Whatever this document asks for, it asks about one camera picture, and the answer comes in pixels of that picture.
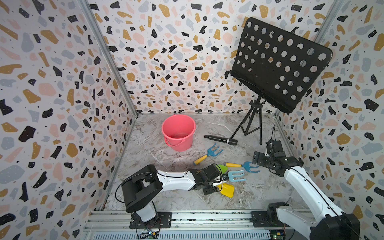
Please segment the light blue fork white handle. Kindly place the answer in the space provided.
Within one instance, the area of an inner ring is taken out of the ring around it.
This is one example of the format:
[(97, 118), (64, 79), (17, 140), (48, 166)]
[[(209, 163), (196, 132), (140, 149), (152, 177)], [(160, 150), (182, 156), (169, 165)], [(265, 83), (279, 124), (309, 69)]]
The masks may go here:
[(223, 175), (224, 182), (244, 182), (246, 181), (245, 178), (245, 171), (239, 170), (239, 171), (229, 171)]

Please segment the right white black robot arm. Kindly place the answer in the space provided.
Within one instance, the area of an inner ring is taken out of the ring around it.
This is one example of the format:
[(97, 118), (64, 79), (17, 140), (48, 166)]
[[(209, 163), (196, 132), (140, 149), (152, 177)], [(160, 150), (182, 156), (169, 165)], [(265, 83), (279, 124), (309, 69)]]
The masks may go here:
[(265, 167), (288, 181), (313, 215), (309, 218), (285, 202), (272, 203), (267, 209), (269, 224), (287, 225), (308, 240), (359, 240), (361, 238), (361, 224), (358, 218), (354, 214), (346, 214), (335, 205), (312, 181), (301, 161), (270, 148), (265, 153), (255, 152), (253, 164)]

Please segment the green trowel yellow handle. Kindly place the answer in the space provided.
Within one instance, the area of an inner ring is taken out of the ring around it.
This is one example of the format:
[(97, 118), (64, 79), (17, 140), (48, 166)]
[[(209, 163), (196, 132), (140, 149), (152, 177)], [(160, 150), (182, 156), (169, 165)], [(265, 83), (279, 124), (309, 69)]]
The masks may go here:
[(217, 165), (218, 169), (221, 171), (222, 174), (225, 174), (228, 171), (228, 167), (224, 165)]

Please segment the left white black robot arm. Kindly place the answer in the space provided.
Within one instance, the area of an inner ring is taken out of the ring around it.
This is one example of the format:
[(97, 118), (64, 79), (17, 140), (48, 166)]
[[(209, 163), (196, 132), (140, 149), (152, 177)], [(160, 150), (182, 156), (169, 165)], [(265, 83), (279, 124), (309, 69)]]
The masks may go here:
[(160, 220), (153, 199), (166, 191), (199, 191), (204, 195), (219, 192), (229, 180), (228, 167), (211, 164), (203, 169), (189, 169), (185, 172), (164, 172), (154, 165), (147, 165), (121, 182), (126, 212), (138, 215), (145, 224)]

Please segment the yellow shovel yellow handle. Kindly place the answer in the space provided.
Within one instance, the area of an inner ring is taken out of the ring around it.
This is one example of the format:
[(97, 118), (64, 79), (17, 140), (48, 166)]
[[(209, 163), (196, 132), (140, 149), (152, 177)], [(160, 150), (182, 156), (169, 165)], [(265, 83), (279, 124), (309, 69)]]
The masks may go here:
[(233, 185), (223, 183), (223, 184), (218, 185), (217, 188), (218, 188), (218, 191), (222, 195), (224, 195), (228, 198), (232, 198), (234, 196), (235, 187)]

